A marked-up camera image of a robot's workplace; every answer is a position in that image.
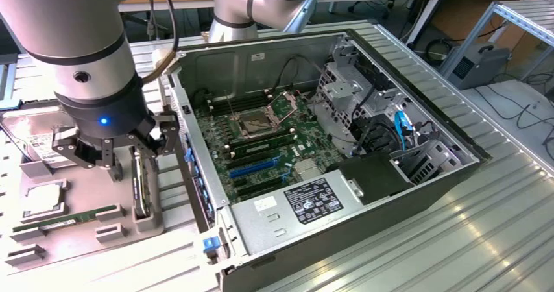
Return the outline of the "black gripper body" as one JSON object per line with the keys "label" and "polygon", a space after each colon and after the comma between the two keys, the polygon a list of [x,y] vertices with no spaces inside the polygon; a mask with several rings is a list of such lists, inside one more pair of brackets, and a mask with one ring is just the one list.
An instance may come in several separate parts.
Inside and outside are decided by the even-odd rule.
{"label": "black gripper body", "polygon": [[155,126],[142,87],[142,78],[135,75],[126,87],[106,98],[85,101],[55,96],[82,134],[91,138],[117,138],[135,130],[147,134]]}

